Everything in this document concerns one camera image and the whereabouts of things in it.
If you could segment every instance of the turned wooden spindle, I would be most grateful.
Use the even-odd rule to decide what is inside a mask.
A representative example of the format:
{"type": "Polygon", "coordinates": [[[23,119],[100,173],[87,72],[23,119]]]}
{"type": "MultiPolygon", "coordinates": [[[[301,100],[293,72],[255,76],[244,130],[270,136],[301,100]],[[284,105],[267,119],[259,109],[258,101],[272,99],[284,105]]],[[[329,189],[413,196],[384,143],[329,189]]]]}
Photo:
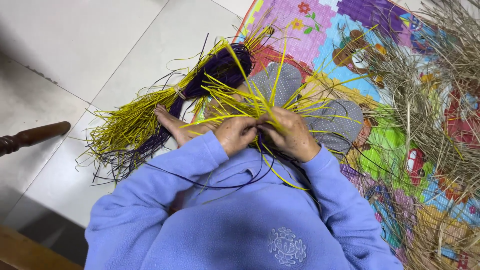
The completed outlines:
{"type": "Polygon", "coordinates": [[[5,154],[16,152],[20,147],[36,145],[53,137],[63,135],[69,130],[70,123],[63,121],[60,123],[27,129],[13,136],[7,135],[0,137],[0,157],[5,154]]]}

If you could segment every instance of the sweater sleeve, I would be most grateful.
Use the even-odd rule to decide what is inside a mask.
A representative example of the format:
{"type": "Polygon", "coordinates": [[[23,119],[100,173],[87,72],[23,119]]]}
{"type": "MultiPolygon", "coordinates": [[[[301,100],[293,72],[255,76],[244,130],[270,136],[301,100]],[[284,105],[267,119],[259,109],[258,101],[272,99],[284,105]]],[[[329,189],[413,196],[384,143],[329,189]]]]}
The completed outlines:
{"type": "Polygon", "coordinates": [[[337,159],[322,147],[303,164],[312,190],[321,205],[321,218],[340,243],[351,269],[400,270],[400,261],[381,238],[373,209],[340,172],[337,159]]]}
{"type": "Polygon", "coordinates": [[[176,193],[193,185],[173,173],[196,182],[227,160],[210,131],[149,162],[171,173],[141,166],[92,207],[85,269],[139,269],[176,193]]]}

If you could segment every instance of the red flower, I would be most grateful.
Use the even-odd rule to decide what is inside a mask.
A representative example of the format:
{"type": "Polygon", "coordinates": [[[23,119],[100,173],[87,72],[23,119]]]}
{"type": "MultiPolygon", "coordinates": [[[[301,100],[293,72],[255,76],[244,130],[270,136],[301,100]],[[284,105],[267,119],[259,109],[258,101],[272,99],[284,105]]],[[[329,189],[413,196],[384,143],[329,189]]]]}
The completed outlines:
{"type": "Polygon", "coordinates": [[[300,13],[303,12],[305,14],[307,14],[311,10],[310,5],[305,4],[304,2],[302,2],[300,5],[298,5],[298,8],[299,8],[300,13]]]}

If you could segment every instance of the bare foot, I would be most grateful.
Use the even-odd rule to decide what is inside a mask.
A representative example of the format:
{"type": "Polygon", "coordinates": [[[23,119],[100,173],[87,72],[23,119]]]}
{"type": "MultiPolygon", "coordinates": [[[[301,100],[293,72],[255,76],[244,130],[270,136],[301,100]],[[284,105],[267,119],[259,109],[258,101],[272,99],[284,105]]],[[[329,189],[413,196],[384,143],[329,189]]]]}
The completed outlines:
{"type": "Polygon", "coordinates": [[[180,128],[187,123],[171,115],[164,105],[157,104],[154,109],[154,114],[158,122],[164,126],[177,141],[179,147],[183,146],[186,142],[198,136],[198,134],[205,134],[211,130],[208,126],[203,124],[191,125],[180,128]]]}

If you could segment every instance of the colorful play mat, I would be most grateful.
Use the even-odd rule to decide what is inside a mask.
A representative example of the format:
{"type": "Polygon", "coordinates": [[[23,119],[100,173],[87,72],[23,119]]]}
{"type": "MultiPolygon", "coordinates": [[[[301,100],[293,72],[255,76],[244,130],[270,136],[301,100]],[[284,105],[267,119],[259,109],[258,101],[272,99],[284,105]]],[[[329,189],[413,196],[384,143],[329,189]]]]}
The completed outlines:
{"type": "MultiPolygon", "coordinates": [[[[411,55],[420,56],[422,61],[429,60],[424,57],[429,46],[419,35],[423,24],[387,0],[256,0],[244,18],[237,42],[258,29],[259,24],[285,28],[288,37],[286,49],[283,41],[264,45],[264,50],[255,56],[256,66],[251,75],[269,62],[279,61],[285,50],[285,62],[301,69],[304,79],[321,70],[332,85],[345,82],[335,90],[363,108],[375,110],[379,104],[388,105],[388,100],[377,91],[384,87],[380,76],[353,80],[370,72],[369,64],[359,56],[362,48],[338,53],[358,40],[361,33],[365,33],[360,37],[362,42],[370,43],[382,53],[382,43],[369,29],[376,25],[385,31],[396,31],[398,45],[411,55]]],[[[284,36],[285,32],[272,33],[273,38],[284,36]]],[[[418,75],[419,80],[429,79],[421,69],[418,75]]],[[[478,108],[478,100],[466,102],[478,108]]],[[[388,120],[369,115],[364,118],[364,128],[341,170],[369,200],[383,227],[382,237],[392,252],[406,266],[415,257],[412,247],[416,246],[416,234],[431,234],[434,238],[441,232],[440,247],[432,246],[431,256],[441,257],[454,269],[475,269],[479,262],[452,247],[459,239],[479,232],[478,194],[465,195],[462,187],[451,179],[437,177],[436,165],[414,144],[407,149],[405,136],[389,127],[388,120]],[[403,176],[387,177],[388,173],[403,176]]],[[[427,261],[424,265],[435,269],[427,261]]]]}

